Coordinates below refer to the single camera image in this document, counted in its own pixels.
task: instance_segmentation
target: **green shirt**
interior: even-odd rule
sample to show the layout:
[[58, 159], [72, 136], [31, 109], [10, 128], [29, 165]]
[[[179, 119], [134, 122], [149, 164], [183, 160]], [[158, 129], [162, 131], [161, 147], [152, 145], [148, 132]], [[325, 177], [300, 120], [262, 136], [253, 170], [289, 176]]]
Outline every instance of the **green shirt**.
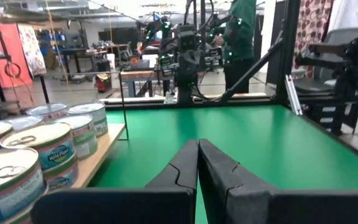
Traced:
[[[244, 60], [254, 57], [254, 32], [256, 18], [256, 0], [234, 0], [229, 15], [241, 19], [241, 23], [232, 19], [226, 23], [223, 34], [224, 58]], [[239, 26], [236, 34], [232, 30]]]

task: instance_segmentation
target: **gray floor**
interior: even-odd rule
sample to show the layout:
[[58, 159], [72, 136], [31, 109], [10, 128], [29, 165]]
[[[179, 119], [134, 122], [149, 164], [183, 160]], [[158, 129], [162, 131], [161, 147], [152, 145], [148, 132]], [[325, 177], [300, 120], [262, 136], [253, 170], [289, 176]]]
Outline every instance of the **gray floor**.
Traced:
[[[89, 60], [85, 59], [81, 61], [81, 69], [88, 70], [90, 68], [91, 64]], [[70, 63], [70, 69], [71, 71], [75, 71], [75, 65], [73, 62]], [[116, 74], [113, 75], [112, 90], [107, 93], [98, 93], [91, 82], [85, 82], [81, 84], [69, 83], [67, 85], [65, 82], [60, 81], [60, 76], [54, 76], [54, 74], [57, 73], [62, 72], [59, 71], [59, 69], [56, 71], [49, 71], [48, 75], [45, 77], [48, 96], [51, 102], [61, 102], [68, 105], [74, 105], [78, 103], [95, 101], [100, 98], [121, 97], [119, 91], [119, 80]], [[265, 81], [265, 74], [256, 74], [256, 76], [250, 81], [250, 92], [265, 92], [268, 95], [274, 94], [274, 90], [271, 89], [268, 85], [265, 85]], [[224, 83], [224, 74], [222, 70], [218, 70], [218, 72], [207, 73], [200, 85], [200, 91], [204, 95], [221, 94], [225, 89]], [[159, 88], [156, 88], [155, 93], [162, 95], [162, 92], [158, 92], [158, 90]], [[45, 103], [44, 94], [42, 92], [39, 79], [35, 79], [31, 85], [19, 86], [14, 90], [4, 90], [4, 93], [7, 100], [19, 100], [21, 108], [31, 108]], [[124, 97], [127, 96], [128, 92], [126, 84], [124, 84]], [[358, 124], [355, 135], [351, 134], [352, 130], [346, 127], [344, 127], [344, 132], [347, 134], [343, 135], [341, 138], [358, 148]]]

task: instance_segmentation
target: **metal bracket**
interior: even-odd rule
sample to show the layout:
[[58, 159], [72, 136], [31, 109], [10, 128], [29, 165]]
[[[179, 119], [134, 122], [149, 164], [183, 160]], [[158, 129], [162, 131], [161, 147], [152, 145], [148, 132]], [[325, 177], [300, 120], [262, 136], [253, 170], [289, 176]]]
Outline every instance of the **metal bracket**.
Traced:
[[290, 100], [292, 112], [296, 115], [302, 115], [302, 107], [299, 103], [298, 95], [296, 94], [295, 85], [291, 75], [285, 75], [285, 87], [287, 89], [288, 99]]

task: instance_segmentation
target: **black pants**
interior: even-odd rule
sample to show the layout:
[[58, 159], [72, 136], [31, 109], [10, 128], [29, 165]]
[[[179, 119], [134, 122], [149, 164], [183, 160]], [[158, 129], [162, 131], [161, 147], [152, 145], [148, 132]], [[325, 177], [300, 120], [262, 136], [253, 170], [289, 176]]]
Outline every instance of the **black pants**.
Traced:
[[[226, 90], [230, 89], [237, 81], [254, 65], [254, 59], [244, 59], [231, 62], [224, 67], [224, 79], [226, 81]], [[234, 93], [249, 93], [249, 79], [244, 80], [237, 86]]]

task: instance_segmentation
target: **person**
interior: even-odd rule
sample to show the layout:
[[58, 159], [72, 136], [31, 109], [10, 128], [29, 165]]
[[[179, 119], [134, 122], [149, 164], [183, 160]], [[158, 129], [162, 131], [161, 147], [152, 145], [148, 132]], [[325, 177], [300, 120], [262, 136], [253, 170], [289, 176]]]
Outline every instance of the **person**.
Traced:
[[[254, 64], [256, 0], [233, 0], [229, 15], [241, 19], [241, 23], [231, 19], [226, 23], [224, 34], [214, 39], [215, 45], [224, 47], [226, 90], [234, 86]], [[234, 35], [235, 26], [240, 27]], [[249, 80], [234, 90], [234, 93], [248, 92]]]

